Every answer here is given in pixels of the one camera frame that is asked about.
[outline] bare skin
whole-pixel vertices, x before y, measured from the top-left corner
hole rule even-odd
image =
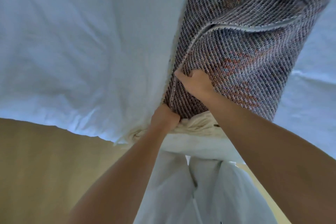
[[[336,161],[301,137],[217,94],[206,73],[175,72],[202,101],[292,224],[336,223]],[[180,117],[166,105],[147,133],[100,177],[67,224],[133,223],[167,133]]]
[[[336,161],[213,90],[202,70],[175,72],[202,101],[292,224],[336,223]]]

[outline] person's left arm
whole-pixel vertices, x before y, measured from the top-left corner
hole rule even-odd
[[[146,134],[111,166],[71,210],[67,224],[132,224],[160,146],[180,116],[161,105]]]

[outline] person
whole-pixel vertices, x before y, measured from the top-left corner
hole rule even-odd
[[[216,93],[202,70],[175,75],[209,109],[292,224],[336,223],[333,158]],[[159,152],[179,121],[168,106],[158,107],[147,133],[90,187],[67,223],[276,223],[234,164],[191,159],[188,167],[185,156]]]

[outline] person's right arm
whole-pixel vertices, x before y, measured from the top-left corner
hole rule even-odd
[[[202,70],[175,75],[209,109],[292,224],[336,223],[336,160],[216,93]]]

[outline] wooden floor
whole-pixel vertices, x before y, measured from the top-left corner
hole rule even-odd
[[[88,187],[124,152],[122,146],[114,147],[100,138],[0,119],[0,223],[60,223]],[[289,223],[252,178],[278,222]]]

